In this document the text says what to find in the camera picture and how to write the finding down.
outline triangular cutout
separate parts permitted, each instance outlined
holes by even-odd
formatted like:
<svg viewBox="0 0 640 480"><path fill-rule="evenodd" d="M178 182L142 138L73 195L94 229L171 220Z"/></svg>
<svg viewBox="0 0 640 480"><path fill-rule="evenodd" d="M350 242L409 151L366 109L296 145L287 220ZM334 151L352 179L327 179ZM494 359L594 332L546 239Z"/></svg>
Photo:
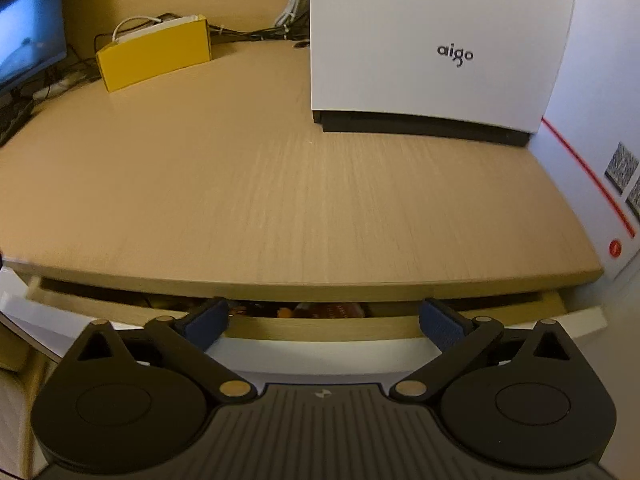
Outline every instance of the triangular cutout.
<svg viewBox="0 0 640 480"><path fill-rule="evenodd" d="M111 349L107 344L107 340L104 336L96 332L91 336L89 342L86 344L80 357L79 361L88 361L89 359L101 359L103 357L112 357L113 353L111 353Z"/></svg>
<svg viewBox="0 0 640 480"><path fill-rule="evenodd" d="M562 348L556 334L552 332L547 332L542 336L542 339L540 340L540 343L538 343L533 355L536 357L545 357L547 359L560 359L562 361L569 360L569 356L564 351L564 348Z"/></svg>

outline monitor screen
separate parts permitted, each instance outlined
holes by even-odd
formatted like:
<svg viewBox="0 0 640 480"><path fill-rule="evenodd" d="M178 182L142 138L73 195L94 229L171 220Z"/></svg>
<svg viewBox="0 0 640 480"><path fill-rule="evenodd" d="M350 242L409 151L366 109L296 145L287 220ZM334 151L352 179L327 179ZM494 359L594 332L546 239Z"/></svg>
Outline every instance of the monitor screen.
<svg viewBox="0 0 640 480"><path fill-rule="evenodd" d="M0 94L65 56L62 0L0 0Z"/></svg>

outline wooden desk surface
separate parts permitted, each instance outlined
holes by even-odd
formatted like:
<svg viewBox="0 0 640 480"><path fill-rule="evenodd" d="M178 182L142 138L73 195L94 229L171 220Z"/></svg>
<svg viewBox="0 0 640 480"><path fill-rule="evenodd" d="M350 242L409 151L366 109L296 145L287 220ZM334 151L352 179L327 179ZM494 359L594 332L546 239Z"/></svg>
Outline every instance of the wooden desk surface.
<svg viewBox="0 0 640 480"><path fill-rule="evenodd" d="M217 49L213 62L113 94L101 82L69 92L0 150L12 267L291 301L506 294L599 276L526 149L326 134L311 119L308 49Z"/></svg>

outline red circular icon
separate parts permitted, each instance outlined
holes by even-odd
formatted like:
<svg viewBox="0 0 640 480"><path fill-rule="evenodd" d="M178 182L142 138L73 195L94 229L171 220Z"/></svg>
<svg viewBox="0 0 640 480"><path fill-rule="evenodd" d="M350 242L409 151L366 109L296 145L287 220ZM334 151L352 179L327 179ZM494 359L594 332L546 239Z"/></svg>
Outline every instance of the red circular icon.
<svg viewBox="0 0 640 480"><path fill-rule="evenodd" d="M622 254L622 244L617 238L609 244L609 254L612 258L617 258Z"/></svg>

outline keyboard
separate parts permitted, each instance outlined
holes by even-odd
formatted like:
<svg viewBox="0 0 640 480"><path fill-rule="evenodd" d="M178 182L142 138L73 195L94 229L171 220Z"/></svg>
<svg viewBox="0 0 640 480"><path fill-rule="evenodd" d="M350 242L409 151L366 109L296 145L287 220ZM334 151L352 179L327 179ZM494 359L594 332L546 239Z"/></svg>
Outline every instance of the keyboard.
<svg viewBox="0 0 640 480"><path fill-rule="evenodd" d="M20 99L0 108L0 148L29 120L34 106L33 99Z"/></svg>

